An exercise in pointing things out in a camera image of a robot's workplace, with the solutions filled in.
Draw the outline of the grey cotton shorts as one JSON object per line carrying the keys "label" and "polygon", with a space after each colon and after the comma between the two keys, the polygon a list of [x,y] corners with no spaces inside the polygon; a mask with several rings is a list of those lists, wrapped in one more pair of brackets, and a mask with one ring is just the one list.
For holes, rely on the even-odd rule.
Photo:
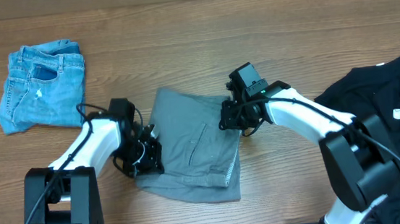
{"label": "grey cotton shorts", "polygon": [[137,187],[191,203],[240,200],[241,135],[218,127],[225,100],[159,89],[149,122],[160,131],[164,172],[137,176]]}

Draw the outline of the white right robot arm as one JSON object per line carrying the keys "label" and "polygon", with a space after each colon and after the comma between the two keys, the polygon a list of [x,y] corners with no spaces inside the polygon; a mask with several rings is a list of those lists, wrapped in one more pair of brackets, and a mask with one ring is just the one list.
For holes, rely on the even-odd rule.
{"label": "white right robot arm", "polygon": [[382,121],[335,111],[290,85],[268,83],[251,63],[229,74],[232,97],[221,106],[220,130],[251,136],[267,122],[318,144],[337,197],[317,224],[366,224],[371,212],[400,187],[400,157]]}

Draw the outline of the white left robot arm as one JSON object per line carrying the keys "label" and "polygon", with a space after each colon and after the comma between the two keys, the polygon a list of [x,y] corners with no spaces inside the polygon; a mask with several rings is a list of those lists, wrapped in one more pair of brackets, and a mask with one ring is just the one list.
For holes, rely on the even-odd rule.
{"label": "white left robot arm", "polygon": [[67,151],[47,168],[31,168],[24,180],[24,224],[104,224],[97,178],[108,159],[129,178],[163,173],[162,146],[153,125],[126,98],[93,107]]}

